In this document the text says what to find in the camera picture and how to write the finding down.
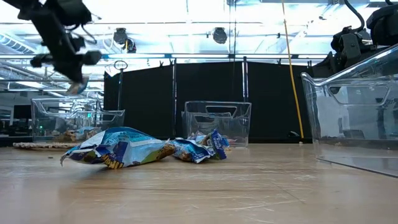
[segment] black partition wall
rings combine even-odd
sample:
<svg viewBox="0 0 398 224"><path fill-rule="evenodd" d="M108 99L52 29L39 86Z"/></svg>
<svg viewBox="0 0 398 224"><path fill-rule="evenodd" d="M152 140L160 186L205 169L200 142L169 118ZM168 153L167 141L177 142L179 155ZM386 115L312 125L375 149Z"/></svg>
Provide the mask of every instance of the black partition wall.
<svg viewBox="0 0 398 224"><path fill-rule="evenodd" d="M243 101L242 62L177 64L176 135L182 136L186 101Z"/></svg>
<svg viewBox="0 0 398 224"><path fill-rule="evenodd" d="M104 108L118 107L119 74L106 76ZM124 72L121 109L124 125L160 139L174 137L173 66Z"/></svg>
<svg viewBox="0 0 398 224"><path fill-rule="evenodd" d="M307 107L300 73L293 66L304 138L311 139ZM290 132L300 135L300 125L288 65L248 62L249 102L252 103L251 142L295 142Z"/></svg>
<svg viewBox="0 0 398 224"><path fill-rule="evenodd" d="M300 134L289 66L256 62L248 62L247 66L248 101L252 103L249 141L311 140L300 77L302 72L310 73L309 69L293 66L305 138L301 139L289 137L290 132ZM119 75L106 75L106 110L117 109L118 83ZM182 112L186 101L244 101L242 62L185 63L125 72L122 85L124 125L161 139L183 136Z"/></svg>

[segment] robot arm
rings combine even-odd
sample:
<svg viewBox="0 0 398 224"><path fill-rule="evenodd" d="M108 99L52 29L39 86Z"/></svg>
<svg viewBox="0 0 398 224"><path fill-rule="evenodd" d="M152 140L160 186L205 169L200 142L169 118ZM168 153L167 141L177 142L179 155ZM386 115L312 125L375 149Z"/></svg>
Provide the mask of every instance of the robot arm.
<svg viewBox="0 0 398 224"><path fill-rule="evenodd" d="M364 44L363 37L369 35L364 30L364 19L348 0L344 2L361 21L361 26L357 29L352 29L351 26L344 27L341 32L333 36L331 47L336 54L330 52L324 61L313 67L316 77L330 77L398 43L398 5L386 0L388 6L372 13L366 21L366 26L371 30L372 44Z"/></svg>
<svg viewBox="0 0 398 224"><path fill-rule="evenodd" d="M81 0L47 0L41 4L39 0L3 0L20 10L18 19L32 21L43 39L42 45L49 54L35 56L30 63L41 67L50 63L54 69L74 82L81 82L81 67L95 65L101 59L100 51L77 54L85 47L83 37L73 38L64 26L84 26L91 22L91 12Z"/></svg>

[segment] ceiling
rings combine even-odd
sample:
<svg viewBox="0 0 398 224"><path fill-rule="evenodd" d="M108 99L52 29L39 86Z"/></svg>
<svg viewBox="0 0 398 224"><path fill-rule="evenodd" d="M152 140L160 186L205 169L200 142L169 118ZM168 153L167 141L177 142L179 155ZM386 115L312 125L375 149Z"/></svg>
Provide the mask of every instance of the ceiling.
<svg viewBox="0 0 398 224"><path fill-rule="evenodd" d="M113 43L113 33L124 27L134 40L138 54L287 54L284 15L281 3L261 3L260 0L241 0L229 6L226 0L83 0L93 16L94 24L86 30L98 41L87 48L100 49L104 54L120 54L120 46ZM358 27L358 18L345 6L328 4L328 1L285 0L285 18L289 36L290 53L322 54L331 51L331 37L344 26ZM378 7L365 0L353 0L353 6L365 18ZM0 1L0 54L18 55L7 63L23 67L39 76L63 78L52 68L33 69L24 54L46 53L40 45L41 38L29 21L17 19L18 10ZM225 44L217 44L212 34L215 27L224 27L228 34ZM82 29L75 31L87 37ZM7 45L12 39L18 45ZM159 66L160 59L131 59L129 69ZM211 62L214 59L182 62ZM92 79L103 77L104 70L111 71L114 60L102 60L98 66L85 67L83 73ZM92 84L101 88L101 84Z"/></svg>

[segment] plastic container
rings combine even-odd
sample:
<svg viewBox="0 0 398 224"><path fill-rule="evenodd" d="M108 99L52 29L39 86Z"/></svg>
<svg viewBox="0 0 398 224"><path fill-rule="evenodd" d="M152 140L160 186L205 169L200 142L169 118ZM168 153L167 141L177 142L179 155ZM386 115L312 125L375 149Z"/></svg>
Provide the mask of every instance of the plastic container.
<svg viewBox="0 0 398 224"><path fill-rule="evenodd" d="M33 142L85 141L124 122L124 110L104 111L94 99L33 99L31 103Z"/></svg>
<svg viewBox="0 0 398 224"><path fill-rule="evenodd" d="M398 45L330 78L302 78L317 158L398 176Z"/></svg>
<svg viewBox="0 0 398 224"><path fill-rule="evenodd" d="M197 131L208 134L217 129L232 147L249 143L251 103L188 101L183 114L184 137Z"/></svg>

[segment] crumpled snack bag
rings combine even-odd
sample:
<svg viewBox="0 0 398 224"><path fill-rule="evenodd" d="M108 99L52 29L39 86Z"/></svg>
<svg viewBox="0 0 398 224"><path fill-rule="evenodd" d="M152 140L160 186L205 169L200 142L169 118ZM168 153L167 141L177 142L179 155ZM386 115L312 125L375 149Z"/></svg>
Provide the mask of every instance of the crumpled snack bag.
<svg viewBox="0 0 398 224"><path fill-rule="evenodd" d="M105 164L111 169L154 162L175 153L175 146L132 128L110 128L94 135L61 157L84 164Z"/></svg>
<svg viewBox="0 0 398 224"><path fill-rule="evenodd" d="M170 143L176 147L173 156L194 163L205 159L226 159L224 149L229 147L228 140L216 129L207 135L197 132L188 139L177 138Z"/></svg>

